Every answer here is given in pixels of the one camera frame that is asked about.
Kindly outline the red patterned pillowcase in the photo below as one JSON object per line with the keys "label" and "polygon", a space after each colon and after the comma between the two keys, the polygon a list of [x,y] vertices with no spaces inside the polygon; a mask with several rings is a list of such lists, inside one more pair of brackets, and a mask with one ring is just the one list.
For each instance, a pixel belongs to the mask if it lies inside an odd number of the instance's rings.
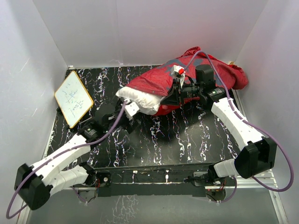
{"label": "red patterned pillowcase", "polygon": [[[184,85],[211,81],[217,87],[241,90],[249,83],[242,68],[222,62],[211,55],[205,56],[200,47],[193,47],[183,55],[135,77],[126,87],[166,97],[174,79],[170,74],[173,65],[185,69]],[[160,104],[154,116],[166,115],[178,108],[179,106]]]}

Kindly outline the white pillow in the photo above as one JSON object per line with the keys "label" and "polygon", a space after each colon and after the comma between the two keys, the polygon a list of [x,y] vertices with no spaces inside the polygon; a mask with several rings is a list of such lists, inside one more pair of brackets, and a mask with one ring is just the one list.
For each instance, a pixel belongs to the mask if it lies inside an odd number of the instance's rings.
{"label": "white pillow", "polygon": [[147,115],[155,115],[158,112],[161,101],[164,99],[162,96],[145,93],[126,86],[120,88],[115,95],[119,98],[128,98],[132,102],[135,102],[140,112]]}

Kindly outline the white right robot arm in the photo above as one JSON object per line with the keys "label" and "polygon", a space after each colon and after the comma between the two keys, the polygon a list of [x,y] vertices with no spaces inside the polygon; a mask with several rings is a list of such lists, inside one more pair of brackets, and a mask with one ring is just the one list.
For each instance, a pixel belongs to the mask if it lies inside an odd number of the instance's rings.
{"label": "white right robot arm", "polygon": [[219,185],[227,176],[247,179],[273,168],[276,143],[247,124],[247,119],[239,114],[233,100],[226,96],[225,89],[216,87],[214,71],[210,65],[196,66],[195,75],[195,81],[185,84],[184,68],[174,65],[171,68],[172,86],[161,105],[179,106],[185,100],[199,98],[200,103],[210,107],[212,113],[222,121],[240,149],[235,159],[210,165],[207,173],[200,176],[200,179]]}

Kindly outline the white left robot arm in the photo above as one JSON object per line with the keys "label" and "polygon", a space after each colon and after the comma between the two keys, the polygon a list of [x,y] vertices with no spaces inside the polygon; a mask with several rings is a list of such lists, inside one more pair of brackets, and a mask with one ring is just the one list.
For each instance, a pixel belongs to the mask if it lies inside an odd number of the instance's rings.
{"label": "white left robot arm", "polygon": [[15,192],[31,210],[41,208],[55,193],[77,184],[93,186],[97,183],[96,171],[87,162],[67,169],[71,162],[91,151],[100,144],[114,129],[123,127],[131,132],[134,115],[140,109],[135,102],[105,107],[104,113],[97,111],[79,131],[62,147],[32,164],[21,165],[17,170]]}

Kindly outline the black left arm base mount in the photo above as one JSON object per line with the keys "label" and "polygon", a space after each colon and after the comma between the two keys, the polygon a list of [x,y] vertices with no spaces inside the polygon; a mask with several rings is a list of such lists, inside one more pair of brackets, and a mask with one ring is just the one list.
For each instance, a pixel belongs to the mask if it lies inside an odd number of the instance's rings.
{"label": "black left arm base mount", "polygon": [[96,189],[111,186],[111,174],[109,172],[98,172],[96,174]]}

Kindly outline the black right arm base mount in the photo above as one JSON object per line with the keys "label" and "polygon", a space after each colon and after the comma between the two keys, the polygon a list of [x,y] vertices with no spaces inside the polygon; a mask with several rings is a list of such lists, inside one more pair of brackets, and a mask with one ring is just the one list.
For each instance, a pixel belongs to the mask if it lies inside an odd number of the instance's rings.
{"label": "black right arm base mount", "polygon": [[225,187],[234,187],[235,180],[230,177],[210,178],[207,172],[195,171],[183,179],[183,183],[190,183],[195,187],[216,187],[223,189]]}

